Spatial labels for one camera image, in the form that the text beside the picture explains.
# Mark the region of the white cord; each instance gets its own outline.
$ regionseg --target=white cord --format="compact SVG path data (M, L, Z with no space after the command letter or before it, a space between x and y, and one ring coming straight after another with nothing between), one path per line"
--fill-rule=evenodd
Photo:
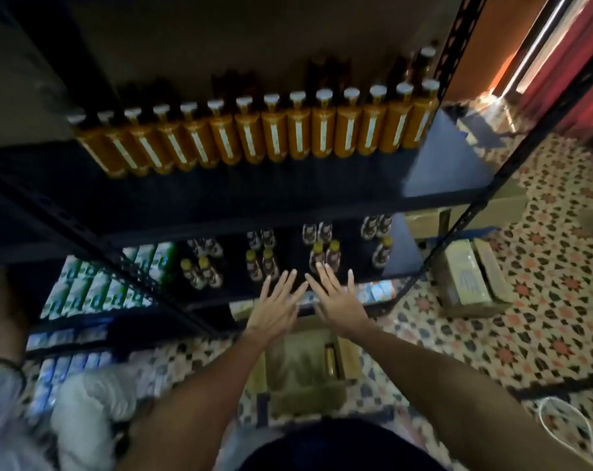
M567 408L573 412L575 412L583 421L584 423L586 423L586 430L588 432L588 435L591 439L591 454L593 456L593 428L591 427L591 423L589 420L586 419L586 416L584 416L582 414L582 412L580 410L578 410L577 408L575 408L575 406L571 405L570 403L567 403L564 400L560 400L557 397L545 397L541 400L541 402L538 405L538 418L541 421L541 425L543 425L543 428L545 428L545 431L547 431L550 436L552 438L554 438L558 443L561 443L563 446L565 446L566 448L570 449L571 451L573 451L575 454L582 456L581 451L576 450L573 446L569 445L568 443L565 443L564 441L562 441L559 437L557 437L554 432L552 430L549 429L549 427L547 425L545 425L545 420L543 419L543 411L545 409L545 406L547 405L547 403L549 402L553 402L554 405L556 406L556 409L561 413L561 416L563 418L566 418L566 413L563 410L560 410L560 407L558 406L558 404L560 405L565 405L567 406Z

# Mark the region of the person's right hand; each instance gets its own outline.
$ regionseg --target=person's right hand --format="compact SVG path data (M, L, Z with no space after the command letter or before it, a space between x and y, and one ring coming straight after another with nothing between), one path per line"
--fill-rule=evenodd
M310 274L305 275L310 287L320 299L321 307L315 306L316 313L335 333L355 341L365 327L371 326L371 321L355 295L353 270L348 270L345 291L328 264L323 266L318 262L316 269L322 285Z

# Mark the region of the white label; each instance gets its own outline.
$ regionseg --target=white label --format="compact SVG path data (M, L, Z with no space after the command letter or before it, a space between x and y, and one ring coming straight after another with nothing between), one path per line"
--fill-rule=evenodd
M303 129L301 127L301 121L300 120L297 120L297 122L295 124L295 129L297 130L296 131L296 133L297 133L296 134L296 138L297 138L296 139L297 140L296 141L296 143L297 143L296 144L297 145L296 146L296 148L297 148L296 150L297 150L297 152L301 153L301 152L303 152Z
M140 137L140 143L144 147L144 150L146 151L150 159L153 161L155 166L157 168L161 168L161 161L159 160L159 157L157 157L157 154L151 147L150 143L146 140L146 137Z
M327 149L327 119L320 121L320 149Z
M82 141L80 141L80 142L81 142L81 145L83 146L83 148L88 151L88 154L90 154L92 156L92 158L96 161L98 166L100 168L102 168L105 172L109 173L109 169L105 165L103 165L103 163L100 161L100 158L98 158L98 156L96 155L94 150L92 150L92 147L90 147L85 142L82 142Z
M349 150L351 148L351 137L353 137L353 119L350 118L347 122L347 135L344 138L344 149Z
M113 139L112 141L113 144L116 146L116 149L118 149L118 152L120 152L122 154L122 157L127 161L129 167L137 168L138 165L131 158L129 152L127 152L127 149L125 149L124 145L122 145L122 142L120 142L118 139Z
M370 149L371 144L373 143L373 132L375 132L376 124L377 124L377 117L371 117L369 119L369 130L366 132L366 143L364 145L367 149Z
M187 163L187 159L185 158L185 155L183 155L183 151L181 150L181 147L179 146L179 144L177 142L177 138L175 137L175 134L168 134L168 140L170 141L170 145L172 145L172 148L175 149L175 152L177 153L177 157L179 157L179 160L181 160L181 163Z
M279 151L279 133L277 132L277 124L270 124L270 136L273 138L273 150L278 155Z
M396 146L401 140L401 133L403 132L403 126L406 125L406 115L403 114L399 118L399 124L397 124L397 131L395 132L395 138L393 139L393 145Z
M255 157L255 146L253 145L253 136L251 135L251 127L245 126L246 145L249 147L251 157Z
M200 137L198 136L198 134L196 132L191 132L191 134L192 134L192 140L194 141L194 145L196 145L198 153L200 154L200 158L205 163L208 163L209 158L207 158L207 153L206 153L205 149L203 148L203 142L200 141Z
M423 118L421 119L421 123L418 126L418 130L416 132L415 142L418 142L421 139L421 134L423 134L423 129L425 128L425 124L427 124L427 119L429 118L429 116L429 111L423 114Z
M231 151L231 145L229 143L229 137L227 136L227 131L225 131L224 128L221 127L220 129L218 129L218 132L219 132L220 138L222 140L222 145L224 145L224 149L227 151L227 157L232 159L233 152Z

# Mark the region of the white bottle cap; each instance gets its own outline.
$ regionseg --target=white bottle cap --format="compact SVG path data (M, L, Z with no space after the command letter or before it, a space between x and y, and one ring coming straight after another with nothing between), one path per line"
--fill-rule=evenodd
M267 104L276 104L279 102L279 94L265 94L264 95L264 102Z
M181 112L194 112L198 109L198 103L196 102L183 102L180 106Z
M355 99L356 97L360 97L360 89L357 87L347 87L344 90L345 99Z
M440 82L435 79L426 79L421 83L421 86L423 86L423 89L426 91L435 91L440 87Z
M290 100L291 101L305 100L306 96L307 96L307 94L305 93L305 91L294 91L294 92L290 93Z
M208 100L207 107L210 109L222 109L224 107L224 101L222 99Z
M142 113L141 107L132 107L130 109L125 109L125 117L137 118L141 113Z
M108 120L111 120L113 118L114 113L112 110L103 110L102 112L99 112L97 116L98 120L100 120L101 122L107 122Z
M236 104L240 106L251 105L253 103L253 97L251 96L242 96L236 99Z
M159 104L153 107L153 112L157 115L168 113L170 111L170 106L168 104Z
M386 92L388 92L388 89L381 84L373 84L369 92L373 97L383 97L386 95Z
M78 126L81 122L83 122L87 118L87 116L85 114L77 113L77 114L66 115L65 118L73 126Z
M410 94L414 90L414 86L410 83L402 82L397 84L397 94Z
M435 48L433 48L431 46L421 48L421 56L425 56L426 58L433 58L435 55L436 55Z
M318 100L330 100L333 97L333 91L331 89L319 89L316 91L316 99Z

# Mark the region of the hand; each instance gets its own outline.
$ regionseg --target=hand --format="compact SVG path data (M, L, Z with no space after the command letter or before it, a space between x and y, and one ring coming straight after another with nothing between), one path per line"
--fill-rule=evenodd
M297 278L296 273L296 269L293 269L290 275L288 271L284 271L270 297L270 276L264 281L260 300L253 308L245 331L246 335L260 341L263 348L287 334L297 321L296 305L307 291L307 283L303 283L294 294L290 294Z
M360 331L371 326L372 323L355 295L353 270L348 270L348 284L345 291L328 264L323 267L317 262L316 269L322 286L311 275L305 275L307 282L320 299L322 307L315 306L316 313L335 333L355 341Z

